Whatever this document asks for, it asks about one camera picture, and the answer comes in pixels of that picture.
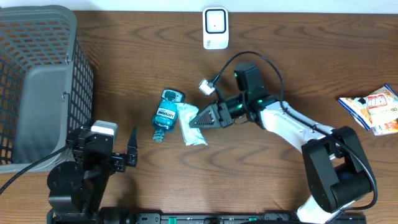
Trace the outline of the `teal wet wipes pack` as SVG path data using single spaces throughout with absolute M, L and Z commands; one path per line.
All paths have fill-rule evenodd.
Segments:
M 208 144 L 200 129 L 191 128 L 189 125 L 189 122 L 194 119 L 199 112 L 199 109 L 188 103 L 177 103 L 177 110 L 184 143 L 187 146 L 196 146 L 201 144 L 207 146 Z

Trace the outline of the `blue Listerine mouthwash bottle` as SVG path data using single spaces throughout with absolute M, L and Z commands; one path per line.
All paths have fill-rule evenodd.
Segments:
M 153 140 L 162 142 L 165 134 L 174 130 L 178 117 L 177 103 L 184 101 L 185 94 L 181 91 L 165 89 L 162 92 L 159 107 L 152 118 Z

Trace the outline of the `yellow snack bag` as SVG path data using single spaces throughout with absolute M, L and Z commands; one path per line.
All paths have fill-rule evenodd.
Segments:
M 338 98 L 338 103 L 375 136 L 397 133 L 397 93 L 389 84 L 358 98 Z

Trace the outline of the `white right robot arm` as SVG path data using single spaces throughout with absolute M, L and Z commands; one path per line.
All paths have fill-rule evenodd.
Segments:
M 245 116 L 280 136 L 303 156 L 310 198 L 297 210 L 304 223 L 330 223 L 351 204 L 376 193 L 374 174 L 356 132 L 348 126 L 325 126 L 295 111 L 280 96 L 267 92 L 254 62 L 235 66 L 240 94 L 201 110 L 192 128 L 226 128 Z

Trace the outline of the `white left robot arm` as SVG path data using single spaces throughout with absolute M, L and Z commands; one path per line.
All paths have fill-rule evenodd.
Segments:
M 137 165 L 137 128 L 126 153 L 113 152 L 115 137 L 86 127 L 72 131 L 67 142 L 74 160 L 62 162 L 49 173 L 47 223 L 135 223 L 136 215 L 121 207 L 100 207 L 109 178 Z

